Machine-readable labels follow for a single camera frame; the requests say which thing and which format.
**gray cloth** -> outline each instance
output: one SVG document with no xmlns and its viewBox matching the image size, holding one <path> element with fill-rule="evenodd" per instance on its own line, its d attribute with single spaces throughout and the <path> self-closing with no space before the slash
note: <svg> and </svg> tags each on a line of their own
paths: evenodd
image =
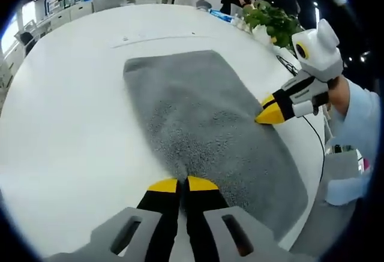
<svg viewBox="0 0 384 262">
<path fill-rule="evenodd" d="M 165 168 L 213 181 L 277 239 L 293 227 L 308 203 L 298 169 L 274 128 L 254 122 L 261 105 L 218 53 L 131 59 L 124 79 Z"/>
<path fill-rule="evenodd" d="M 356 203 L 332 206 L 324 201 L 328 182 L 333 179 L 357 177 L 358 159 L 355 151 L 325 156 L 324 174 L 310 216 L 291 248 L 293 253 L 321 256 L 337 240 L 353 215 Z"/>
</svg>

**white table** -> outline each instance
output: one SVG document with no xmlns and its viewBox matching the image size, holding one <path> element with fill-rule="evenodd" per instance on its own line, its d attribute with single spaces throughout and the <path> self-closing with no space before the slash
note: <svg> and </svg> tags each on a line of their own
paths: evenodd
<svg viewBox="0 0 384 262">
<path fill-rule="evenodd" d="M 32 49 L 0 118 L 0 186 L 15 223 L 40 255 L 87 244 L 96 226 L 136 207 L 150 184 L 169 177 L 133 115 L 124 62 L 206 49 L 220 53 L 258 100 L 291 77 L 247 33 L 179 5 L 94 13 L 49 33 Z M 323 138 L 323 116 L 308 118 Z M 313 205 L 322 151 L 303 119 L 276 129 L 309 196 L 306 211 L 280 242 L 289 249 Z M 188 248 L 185 236 L 178 236 L 174 261 L 181 261 L 177 255 L 193 261 L 181 250 Z"/>
</svg>

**potted plant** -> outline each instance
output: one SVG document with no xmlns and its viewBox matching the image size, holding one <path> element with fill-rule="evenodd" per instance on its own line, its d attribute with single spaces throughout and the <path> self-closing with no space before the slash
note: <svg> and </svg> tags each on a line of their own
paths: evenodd
<svg viewBox="0 0 384 262">
<path fill-rule="evenodd" d="M 253 31 L 258 25 L 265 25 L 274 45 L 293 50 L 292 35 L 303 31 L 298 19 L 263 0 L 256 1 L 253 6 L 244 8 L 244 21 L 250 26 L 250 30 Z"/>
</svg>

